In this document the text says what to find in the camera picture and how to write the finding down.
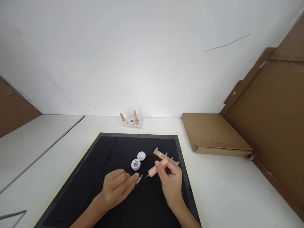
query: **forearm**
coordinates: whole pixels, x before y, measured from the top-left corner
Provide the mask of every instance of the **forearm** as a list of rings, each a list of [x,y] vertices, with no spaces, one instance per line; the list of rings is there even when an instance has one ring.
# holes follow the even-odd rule
[[[179,203],[178,206],[172,207],[171,210],[180,222],[182,228],[200,228],[200,225],[195,220],[184,201]]]
[[[106,213],[107,210],[102,208],[102,205],[94,198],[92,203],[70,228],[92,228]]]

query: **brown cardboard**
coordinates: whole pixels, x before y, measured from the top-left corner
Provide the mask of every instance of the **brown cardboard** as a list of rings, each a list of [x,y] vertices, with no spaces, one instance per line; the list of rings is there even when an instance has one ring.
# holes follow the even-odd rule
[[[254,79],[254,77],[259,73],[262,69],[262,66],[266,63],[267,60],[271,58],[273,53],[275,52],[275,48],[267,47],[261,56],[258,58],[254,66],[250,69],[248,74],[243,80],[237,82],[227,99],[224,101],[224,108],[221,110],[220,114],[222,116],[230,109],[230,107],[234,104],[234,102],[238,99],[238,97],[242,94],[242,92],[246,89],[249,83]]]
[[[253,148],[218,114],[184,113],[184,126],[194,152],[248,156]]]
[[[269,60],[224,117],[304,221],[304,62]]]
[[[304,61],[304,14],[276,48],[271,59]]]
[[[0,138],[41,113],[0,77]]]

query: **white desk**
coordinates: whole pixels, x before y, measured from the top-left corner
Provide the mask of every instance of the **white desk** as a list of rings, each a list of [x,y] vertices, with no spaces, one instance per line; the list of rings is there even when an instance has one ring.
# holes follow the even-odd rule
[[[86,116],[0,195],[0,214],[27,209],[16,227],[33,227],[100,132],[178,135],[203,227],[304,227],[251,161],[195,154],[174,118],[146,118],[133,130],[120,117]]]
[[[41,115],[0,138],[0,194],[82,117]]]

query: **black fabric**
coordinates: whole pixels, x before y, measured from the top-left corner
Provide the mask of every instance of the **black fabric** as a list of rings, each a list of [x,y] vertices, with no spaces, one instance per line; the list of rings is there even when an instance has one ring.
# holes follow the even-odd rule
[[[120,168],[131,175],[136,172],[132,170],[131,162],[140,151],[146,153],[146,159],[137,172],[143,177],[147,175],[154,161],[160,160],[153,154],[156,147],[179,161],[175,139],[100,137],[43,225],[69,227],[101,192],[107,173]],[[189,208],[184,179],[182,195]],[[180,224],[166,203],[156,174],[146,180],[142,178],[126,200],[106,213],[95,227],[167,228],[180,227]]]

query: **left hand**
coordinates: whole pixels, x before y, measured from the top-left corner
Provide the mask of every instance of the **left hand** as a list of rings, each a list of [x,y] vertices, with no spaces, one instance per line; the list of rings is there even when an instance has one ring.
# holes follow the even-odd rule
[[[138,173],[131,176],[123,169],[108,173],[104,178],[102,191],[95,197],[95,200],[107,212],[127,198],[134,189],[138,177]]]

